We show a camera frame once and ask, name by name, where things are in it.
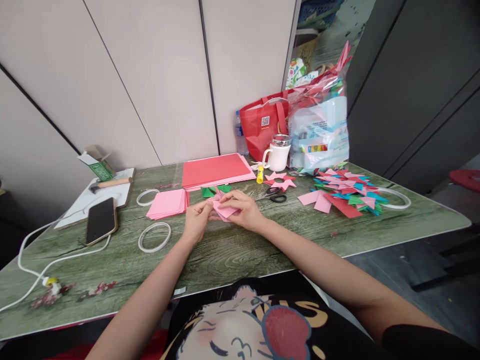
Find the red tote bag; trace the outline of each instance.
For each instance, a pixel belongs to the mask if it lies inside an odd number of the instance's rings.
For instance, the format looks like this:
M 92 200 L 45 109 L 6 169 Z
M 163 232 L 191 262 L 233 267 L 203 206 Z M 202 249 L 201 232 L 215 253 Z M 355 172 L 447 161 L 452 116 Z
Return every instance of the red tote bag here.
M 262 97 L 240 109 L 241 128 L 246 146 L 255 161 L 262 161 L 264 151 L 269 148 L 273 135 L 288 134 L 289 102 L 287 99 L 292 91 L 285 90 Z

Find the hammer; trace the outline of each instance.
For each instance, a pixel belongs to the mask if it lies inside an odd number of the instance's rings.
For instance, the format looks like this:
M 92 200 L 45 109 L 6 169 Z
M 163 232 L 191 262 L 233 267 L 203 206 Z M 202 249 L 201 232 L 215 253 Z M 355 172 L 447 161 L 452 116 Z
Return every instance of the hammer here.
M 126 177 L 118 180 L 103 181 L 103 182 L 97 181 L 97 182 L 94 182 L 92 185 L 90 185 L 88 190 L 90 190 L 92 194 L 95 194 L 98 189 L 103 189 L 103 188 L 108 188 L 115 185 L 128 184 L 133 182 L 134 181 L 132 180 L 131 177 Z

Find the cardboard box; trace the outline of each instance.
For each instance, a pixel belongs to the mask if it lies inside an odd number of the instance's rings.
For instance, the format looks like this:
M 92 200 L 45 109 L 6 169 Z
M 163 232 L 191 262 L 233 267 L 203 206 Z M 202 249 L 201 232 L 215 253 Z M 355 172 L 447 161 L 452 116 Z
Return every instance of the cardboard box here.
M 95 145 L 87 146 L 83 154 L 77 156 L 82 163 L 87 164 L 88 167 L 98 176 L 101 182 L 113 179 L 114 171 L 107 162 L 107 157 L 110 154 L 102 156 L 99 149 Z

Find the smartphone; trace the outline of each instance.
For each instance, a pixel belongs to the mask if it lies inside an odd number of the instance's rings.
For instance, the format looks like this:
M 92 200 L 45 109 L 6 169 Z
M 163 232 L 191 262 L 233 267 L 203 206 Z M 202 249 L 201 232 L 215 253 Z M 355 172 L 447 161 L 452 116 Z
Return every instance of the smartphone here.
M 114 198 L 94 205 L 88 210 L 88 222 L 86 225 L 86 245 L 98 243 L 103 238 L 117 231 L 117 210 Z

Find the white wall panel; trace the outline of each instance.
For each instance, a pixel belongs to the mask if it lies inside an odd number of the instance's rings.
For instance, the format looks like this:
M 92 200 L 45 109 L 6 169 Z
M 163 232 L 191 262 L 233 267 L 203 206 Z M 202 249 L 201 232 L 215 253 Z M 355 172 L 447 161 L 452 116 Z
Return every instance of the white wall panel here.
M 53 221 L 95 177 L 76 156 L 0 71 L 0 178 L 28 216 L 26 223 L 40 226 Z
M 198 0 L 86 0 L 163 164 L 218 155 Z
M 282 90 L 295 0 L 202 0 L 220 152 L 237 151 L 235 111 Z
M 160 165 L 81 0 L 0 2 L 0 62 L 80 150 L 110 163 Z

